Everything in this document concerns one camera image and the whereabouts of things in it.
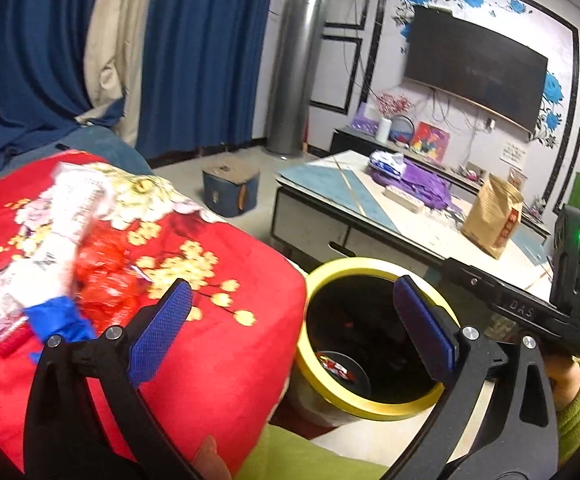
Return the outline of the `right hand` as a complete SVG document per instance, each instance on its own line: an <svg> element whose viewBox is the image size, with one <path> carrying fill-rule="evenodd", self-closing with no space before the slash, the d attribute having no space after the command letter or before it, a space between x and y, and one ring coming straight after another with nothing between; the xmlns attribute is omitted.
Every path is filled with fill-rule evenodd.
<svg viewBox="0 0 580 480"><path fill-rule="evenodd" d="M552 385L556 411L563 411L573 402L580 390L580 364L572 356L560 354L545 354L544 364Z"/></svg>

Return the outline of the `left hand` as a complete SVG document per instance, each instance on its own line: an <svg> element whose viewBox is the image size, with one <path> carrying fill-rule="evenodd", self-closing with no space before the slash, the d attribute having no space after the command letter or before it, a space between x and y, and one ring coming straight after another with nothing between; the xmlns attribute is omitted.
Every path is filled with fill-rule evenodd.
<svg viewBox="0 0 580 480"><path fill-rule="evenodd" d="M218 454L217 444L212 436L203 439L192 460L192 466L204 480L232 480L232 474Z"/></svg>

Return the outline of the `green sleeve left forearm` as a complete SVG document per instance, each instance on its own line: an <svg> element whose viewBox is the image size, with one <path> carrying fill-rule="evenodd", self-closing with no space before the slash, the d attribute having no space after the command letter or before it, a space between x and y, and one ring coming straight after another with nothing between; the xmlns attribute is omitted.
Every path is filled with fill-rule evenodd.
<svg viewBox="0 0 580 480"><path fill-rule="evenodd" d="M284 428L266 425L236 479L376 480L387 470L387 466L340 456Z"/></svg>

